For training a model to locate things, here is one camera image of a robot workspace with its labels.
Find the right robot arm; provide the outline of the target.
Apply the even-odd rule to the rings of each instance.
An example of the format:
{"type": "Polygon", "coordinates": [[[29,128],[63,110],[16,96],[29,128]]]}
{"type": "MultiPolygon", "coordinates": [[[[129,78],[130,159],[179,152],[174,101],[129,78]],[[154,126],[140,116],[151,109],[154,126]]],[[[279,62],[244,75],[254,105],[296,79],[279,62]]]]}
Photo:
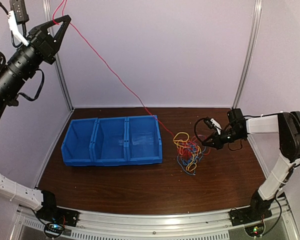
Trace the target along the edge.
{"type": "Polygon", "coordinates": [[[300,111],[281,111],[266,115],[244,115],[240,108],[227,112],[228,123],[222,127],[214,118],[203,117],[212,133],[198,141],[204,147],[222,149],[225,145],[254,135],[277,135],[278,157],[265,181],[253,193],[246,210],[249,220],[258,220],[276,199],[278,192],[300,167],[300,111]]]}

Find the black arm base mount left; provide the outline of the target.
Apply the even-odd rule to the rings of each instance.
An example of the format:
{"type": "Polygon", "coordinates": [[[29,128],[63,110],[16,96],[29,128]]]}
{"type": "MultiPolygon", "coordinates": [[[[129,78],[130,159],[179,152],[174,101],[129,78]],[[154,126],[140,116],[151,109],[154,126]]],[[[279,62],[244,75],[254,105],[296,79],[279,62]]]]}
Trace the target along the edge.
{"type": "Polygon", "coordinates": [[[36,212],[36,216],[47,222],[76,227],[79,219],[79,212],[60,207],[48,210],[42,208],[36,212]]]}

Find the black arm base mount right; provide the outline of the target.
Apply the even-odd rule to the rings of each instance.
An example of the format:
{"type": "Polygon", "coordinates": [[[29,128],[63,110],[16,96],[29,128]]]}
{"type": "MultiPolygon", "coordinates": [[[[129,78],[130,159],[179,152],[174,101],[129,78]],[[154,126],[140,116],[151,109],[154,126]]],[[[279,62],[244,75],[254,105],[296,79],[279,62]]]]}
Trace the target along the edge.
{"type": "Polygon", "coordinates": [[[228,214],[233,227],[261,221],[262,219],[270,218],[272,216],[272,212],[269,209],[263,214],[254,214],[249,206],[244,208],[234,207],[228,214]]]}

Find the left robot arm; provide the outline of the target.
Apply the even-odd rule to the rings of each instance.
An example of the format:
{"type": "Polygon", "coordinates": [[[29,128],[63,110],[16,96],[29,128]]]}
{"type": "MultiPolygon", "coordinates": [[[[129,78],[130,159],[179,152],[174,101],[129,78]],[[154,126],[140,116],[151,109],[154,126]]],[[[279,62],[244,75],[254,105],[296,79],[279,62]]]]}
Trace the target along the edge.
{"type": "MultiPolygon", "coordinates": [[[[23,36],[18,30],[14,13],[9,12],[9,27],[15,31],[22,45],[9,60],[6,60],[5,55],[0,52],[0,119],[7,106],[19,105],[19,96],[30,102],[38,99],[39,93],[31,98],[20,90],[25,82],[40,70],[42,62],[50,65],[55,62],[55,56],[60,50],[71,20],[69,15],[64,15],[33,27],[28,36],[23,36]]],[[[62,218],[56,197],[50,191],[27,189],[0,174],[0,194],[34,211],[41,211],[51,222],[57,222],[62,218]]]]}

